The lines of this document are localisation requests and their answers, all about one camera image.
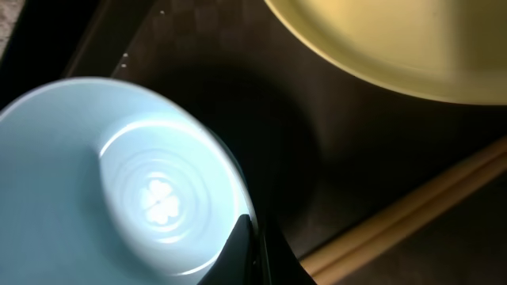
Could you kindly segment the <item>light blue bowl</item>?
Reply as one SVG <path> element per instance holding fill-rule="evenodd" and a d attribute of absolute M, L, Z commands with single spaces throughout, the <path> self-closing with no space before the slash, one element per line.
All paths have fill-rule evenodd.
<path fill-rule="evenodd" d="M 197 284 L 257 230 L 228 148 L 156 92 L 72 78 L 1 112 L 4 284 Z"/>

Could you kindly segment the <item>yellow plate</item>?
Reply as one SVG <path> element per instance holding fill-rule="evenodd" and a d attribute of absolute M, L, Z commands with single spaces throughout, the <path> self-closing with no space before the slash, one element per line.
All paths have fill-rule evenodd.
<path fill-rule="evenodd" d="M 432 101 L 506 103 L 506 0 L 268 0 L 313 52 Z"/>

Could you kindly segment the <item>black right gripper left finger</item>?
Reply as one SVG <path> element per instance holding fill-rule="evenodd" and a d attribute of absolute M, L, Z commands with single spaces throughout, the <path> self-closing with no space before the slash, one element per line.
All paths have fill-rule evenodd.
<path fill-rule="evenodd" d="M 261 283 L 257 237 L 248 215 L 241 215 L 223 250 L 199 285 L 258 285 Z"/>

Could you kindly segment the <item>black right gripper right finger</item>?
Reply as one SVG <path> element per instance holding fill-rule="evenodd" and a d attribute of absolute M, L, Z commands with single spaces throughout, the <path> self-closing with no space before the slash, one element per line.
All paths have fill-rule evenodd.
<path fill-rule="evenodd" d="M 260 236 L 261 281 L 266 285 L 316 285 L 292 252 L 275 221 Z"/>

